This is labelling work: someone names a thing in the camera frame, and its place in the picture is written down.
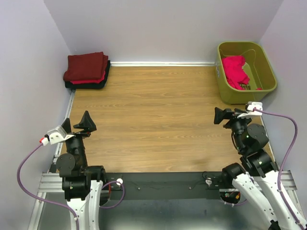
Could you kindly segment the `pink t shirt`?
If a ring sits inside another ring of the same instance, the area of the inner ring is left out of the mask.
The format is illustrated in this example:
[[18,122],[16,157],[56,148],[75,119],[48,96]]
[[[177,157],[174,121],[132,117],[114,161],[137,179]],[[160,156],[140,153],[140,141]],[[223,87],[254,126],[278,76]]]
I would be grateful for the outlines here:
[[237,90],[245,90],[241,85],[248,85],[250,78],[244,72],[243,66],[246,60],[243,56],[228,56],[222,58],[226,80],[228,84]]

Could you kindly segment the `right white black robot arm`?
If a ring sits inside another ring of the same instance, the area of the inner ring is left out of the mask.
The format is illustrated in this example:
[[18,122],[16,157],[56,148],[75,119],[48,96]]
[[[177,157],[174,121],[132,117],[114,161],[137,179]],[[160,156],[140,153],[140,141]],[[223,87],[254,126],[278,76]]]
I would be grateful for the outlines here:
[[245,110],[214,109],[215,125],[223,120],[231,130],[231,139],[241,163],[223,168],[221,183],[234,187],[259,212],[269,230],[305,230],[306,219],[300,214],[281,182],[282,169],[264,150],[268,144],[265,127],[252,122],[262,116],[262,104],[250,102]]

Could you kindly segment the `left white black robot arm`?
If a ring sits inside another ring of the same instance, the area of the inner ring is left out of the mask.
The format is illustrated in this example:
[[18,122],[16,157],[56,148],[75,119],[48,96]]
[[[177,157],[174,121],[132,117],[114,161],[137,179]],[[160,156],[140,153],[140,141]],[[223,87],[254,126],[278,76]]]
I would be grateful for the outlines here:
[[59,126],[55,135],[59,142],[66,145],[66,153],[56,161],[56,168],[62,178],[62,190],[70,211],[71,229],[99,229],[99,200],[102,188],[106,185],[103,166],[89,166],[83,140],[96,131],[96,125],[88,111],[81,121],[73,126],[78,132],[71,130],[71,123],[66,119]]

